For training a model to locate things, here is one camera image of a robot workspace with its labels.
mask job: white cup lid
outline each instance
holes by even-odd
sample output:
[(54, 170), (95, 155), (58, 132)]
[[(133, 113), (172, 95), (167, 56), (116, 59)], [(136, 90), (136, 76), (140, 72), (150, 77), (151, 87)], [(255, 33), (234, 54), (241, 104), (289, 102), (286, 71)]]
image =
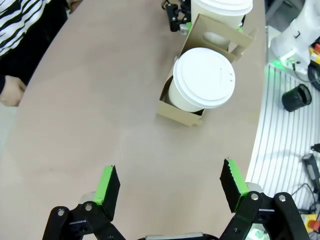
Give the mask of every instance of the white cup lid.
[(195, 0), (202, 7), (226, 16), (241, 16), (249, 13), (253, 0)]
[(188, 102), (204, 109), (222, 105), (235, 89), (235, 72), (228, 59), (203, 47), (186, 51), (175, 62), (173, 79)]

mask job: hand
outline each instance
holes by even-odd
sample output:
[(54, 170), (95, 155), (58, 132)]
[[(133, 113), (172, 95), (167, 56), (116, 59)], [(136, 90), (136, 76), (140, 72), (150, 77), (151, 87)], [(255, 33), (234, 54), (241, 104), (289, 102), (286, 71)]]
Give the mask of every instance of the hand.
[(0, 102), (5, 106), (18, 106), (26, 90), (26, 85), (18, 77), (5, 76), (5, 84), (0, 94)]
[(83, 0), (66, 0), (70, 8), (70, 14), (72, 14)]

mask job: screw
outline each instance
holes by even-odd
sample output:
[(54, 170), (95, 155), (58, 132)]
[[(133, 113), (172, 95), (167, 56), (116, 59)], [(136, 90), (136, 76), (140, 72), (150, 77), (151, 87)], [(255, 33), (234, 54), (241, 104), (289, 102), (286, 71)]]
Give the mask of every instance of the screw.
[(86, 211), (90, 211), (92, 209), (92, 205), (90, 203), (88, 203), (87, 205), (85, 205), (84, 209)]
[(65, 210), (59, 209), (58, 210), (58, 215), (61, 217), (63, 214), (65, 214)]
[(252, 194), (251, 194), (251, 199), (252, 199), (252, 200), (255, 200), (255, 201), (256, 201), (256, 200), (258, 200), (258, 198), (259, 198), (259, 197), (258, 197), (257, 194), (255, 194), (255, 193), (252, 193)]
[(280, 200), (281, 202), (285, 202), (285, 201), (286, 201), (286, 197), (283, 196), (283, 195), (280, 195), (280, 196), (279, 196), (279, 200)]

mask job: white paper cup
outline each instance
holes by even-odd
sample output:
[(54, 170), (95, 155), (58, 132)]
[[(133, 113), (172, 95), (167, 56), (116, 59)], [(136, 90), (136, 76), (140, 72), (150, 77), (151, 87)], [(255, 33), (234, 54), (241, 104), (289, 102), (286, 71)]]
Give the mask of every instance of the white paper cup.
[(208, 48), (186, 51), (174, 64), (168, 98), (187, 112), (214, 109), (235, 89), (235, 71), (226, 57)]
[[(194, 24), (198, 14), (201, 14), (237, 29), (244, 15), (252, 8), (253, 0), (191, 0), (191, 22)], [(230, 44), (229, 40), (213, 32), (206, 32), (203, 37), (223, 49)]]

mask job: floor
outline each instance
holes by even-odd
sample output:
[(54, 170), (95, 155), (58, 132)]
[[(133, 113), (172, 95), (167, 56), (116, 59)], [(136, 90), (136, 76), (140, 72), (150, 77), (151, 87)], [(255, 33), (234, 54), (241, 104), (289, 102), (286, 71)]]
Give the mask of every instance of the floor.
[(0, 158), (12, 125), (17, 116), (17, 107), (7, 107), (0, 103)]

